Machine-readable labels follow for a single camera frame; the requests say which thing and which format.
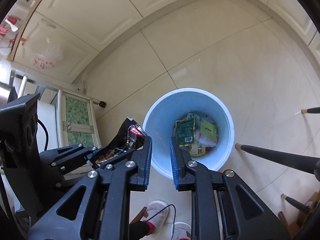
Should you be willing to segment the white plastic bag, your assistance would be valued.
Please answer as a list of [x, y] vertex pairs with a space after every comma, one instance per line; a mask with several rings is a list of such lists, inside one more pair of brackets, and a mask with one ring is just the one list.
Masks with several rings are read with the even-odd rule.
[[61, 41], [57, 26], [41, 18], [27, 45], [33, 66], [39, 70], [55, 68], [64, 58]]

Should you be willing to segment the glass door low cabinet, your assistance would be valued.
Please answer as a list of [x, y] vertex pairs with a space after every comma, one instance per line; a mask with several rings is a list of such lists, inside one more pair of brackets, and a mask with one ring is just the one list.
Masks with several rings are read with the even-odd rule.
[[105, 107], [106, 103], [70, 89], [36, 81], [19, 70], [12, 68], [9, 84], [17, 85], [18, 96], [39, 94], [38, 117], [48, 133], [48, 149], [79, 144], [101, 147], [94, 105]]

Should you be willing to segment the black chair leg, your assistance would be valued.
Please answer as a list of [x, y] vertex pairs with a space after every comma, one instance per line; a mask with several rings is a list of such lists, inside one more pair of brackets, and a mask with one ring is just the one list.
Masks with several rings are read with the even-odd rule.
[[235, 144], [235, 148], [295, 170], [314, 174], [319, 180], [319, 158], [269, 150], [251, 145]]

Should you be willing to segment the pile of trash wrappers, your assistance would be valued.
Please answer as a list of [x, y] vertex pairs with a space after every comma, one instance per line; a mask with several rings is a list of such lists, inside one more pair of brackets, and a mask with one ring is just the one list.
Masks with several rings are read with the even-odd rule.
[[219, 129], [214, 119], [201, 112], [187, 113], [175, 121], [173, 136], [192, 157], [202, 157], [217, 146]]

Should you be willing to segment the black red snack bag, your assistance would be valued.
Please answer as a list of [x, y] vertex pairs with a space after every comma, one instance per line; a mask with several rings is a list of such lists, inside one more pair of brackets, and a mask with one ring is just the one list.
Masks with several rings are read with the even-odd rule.
[[107, 146], [95, 150], [93, 160], [98, 166], [101, 166], [130, 150], [138, 150], [144, 145], [147, 137], [148, 135], [142, 126], [133, 118], [127, 117], [114, 139]]

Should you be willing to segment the red utensil holder rack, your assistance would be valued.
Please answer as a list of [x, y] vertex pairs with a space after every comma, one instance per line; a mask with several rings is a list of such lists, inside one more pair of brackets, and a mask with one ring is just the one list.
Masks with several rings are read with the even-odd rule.
[[9, 15], [1, 23], [1, 46], [11, 46], [18, 34], [22, 21], [15, 15]]

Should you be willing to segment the white slipper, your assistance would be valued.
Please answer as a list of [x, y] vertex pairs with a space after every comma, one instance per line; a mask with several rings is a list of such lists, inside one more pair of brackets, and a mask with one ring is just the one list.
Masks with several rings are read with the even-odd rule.
[[191, 240], [191, 225], [186, 222], [175, 222], [171, 231], [172, 240]]
[[148, 226], [147, 236], [156, 234], [163, 226], [169, 214], [169, 204], [162, 200], [151, 202], [144, 213], [142, 222]]

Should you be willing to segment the blue plastic trash bin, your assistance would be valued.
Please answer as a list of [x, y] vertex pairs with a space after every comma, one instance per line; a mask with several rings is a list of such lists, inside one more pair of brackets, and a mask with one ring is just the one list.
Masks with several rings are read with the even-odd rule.
[[233, 119], [224, 103], [196, 88], [178, 89], [159, 98], [147, 112], [143, 129], [153, 140], [151, 164], [168, 179], [172, 178], [172, 138], [189, 157], [218, 171], [228, 160], [235, 137]]

